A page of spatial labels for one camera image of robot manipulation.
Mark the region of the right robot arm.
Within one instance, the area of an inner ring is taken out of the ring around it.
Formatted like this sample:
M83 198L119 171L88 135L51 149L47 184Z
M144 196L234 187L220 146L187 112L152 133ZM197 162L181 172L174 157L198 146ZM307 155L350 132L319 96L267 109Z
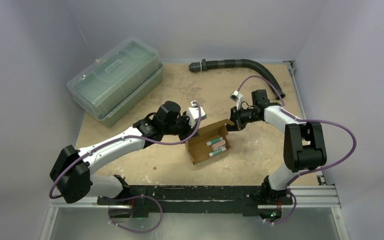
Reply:
M242 131L248 123L265 122L284 134L283 163L272 174L266 176L260 190L251 194L256 201L274 203L285 196L288 182L305 170L315 170L327 162L323 129L319 123L300 122L283 112L279 103L270 102L266 90L251 93L252 105L242 107L243 95L237 90L230 95L235 106L230 110L229 132Z

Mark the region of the brown cardboard box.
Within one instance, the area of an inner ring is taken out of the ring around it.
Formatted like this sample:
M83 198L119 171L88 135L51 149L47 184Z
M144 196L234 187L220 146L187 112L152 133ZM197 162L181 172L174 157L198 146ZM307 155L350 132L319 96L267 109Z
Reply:
M185 144L186 151L193 165L200 164L212 158L212 157L209 157L209 153L212 152L213 149L211 146L207 146L206 144L206 142L212 139L223 137L223 140L226 141L226 144L225 144L225 147L227 148L226 151L229 151L231 149L231 145L229 143L229 140L227 139L227 136L229 134L227 130L227 125L232 125L232 124L233 123L229 119L224 119L224 120L211 123L207 126L200 127L198 129L197 136L192 137Z

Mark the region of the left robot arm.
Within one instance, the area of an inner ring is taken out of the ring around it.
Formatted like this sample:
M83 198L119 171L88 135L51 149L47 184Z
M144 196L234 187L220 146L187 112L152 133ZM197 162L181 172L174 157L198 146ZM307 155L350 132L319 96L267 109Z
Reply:
M88 147L76 149L73 145L61 149L49 177L52 186L50 199L63 198L67 204L88 195L109 197L118 205L129 199L127 184L120 176L95 176L109 163L130 153L157 144L176 146L198 134L207 114L197 101L181 112L174 101L166 101L158 110L147 114L114 137Z

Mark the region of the small green white vial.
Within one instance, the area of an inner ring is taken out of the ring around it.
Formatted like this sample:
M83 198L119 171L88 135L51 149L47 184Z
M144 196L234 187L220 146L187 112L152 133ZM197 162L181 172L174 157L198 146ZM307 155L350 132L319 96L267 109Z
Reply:
M218 154L221 154L222 152L224 152L226 150L227 150L227 148L225 146L224 147L220 147L220 148L217 148L214 151L210 152L208 155L211 158L211 157L214 157L214 156L216 156Z

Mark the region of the pink white small tool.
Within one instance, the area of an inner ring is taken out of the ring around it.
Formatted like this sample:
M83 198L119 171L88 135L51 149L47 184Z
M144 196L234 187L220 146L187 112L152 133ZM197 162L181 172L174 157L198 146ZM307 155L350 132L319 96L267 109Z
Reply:
M226 141L225 140L220 140L220 141L212 144L211 148L212 148L213 151L215 151L217 149L225 147L225 145L226 145Z

